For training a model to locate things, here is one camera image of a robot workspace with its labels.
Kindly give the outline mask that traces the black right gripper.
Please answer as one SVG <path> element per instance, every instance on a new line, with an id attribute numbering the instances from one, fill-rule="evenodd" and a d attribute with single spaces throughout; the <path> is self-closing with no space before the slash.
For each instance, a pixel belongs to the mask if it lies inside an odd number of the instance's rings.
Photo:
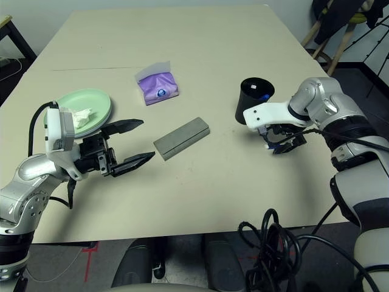
<path id="1" fill-rule="evenodd" d="M 305 127 L 293 124 L 273 124 L 267 126 L 266 132 L 263 133 L 263 139 L 268 144 L 269 149 L 273 149 L 273 155 L 280 155 L 288 153 L 300 145 L 299 141 L 294 139 L 292 135 L 304 130 Z"/>

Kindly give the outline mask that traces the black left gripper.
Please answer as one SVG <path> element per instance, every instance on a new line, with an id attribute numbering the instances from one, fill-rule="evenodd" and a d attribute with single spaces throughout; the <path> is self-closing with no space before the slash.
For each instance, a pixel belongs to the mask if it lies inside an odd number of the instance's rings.
<path id="1" fill-rule="evenodd" d="M 144 121 L 139 119 L 118 120 L 101 127 L 102 135 L 84 138 L 79 144 L 80 158 L 74 162 L 77 170 L 81 173 L 99 171 L 103 176 L 118 177 L 143 166 L 153 158 L 154 151 L 134 155 L 117 164 L 114 149 L 107 143 L 110 135 L 126 133 L 143 123 Z"/>

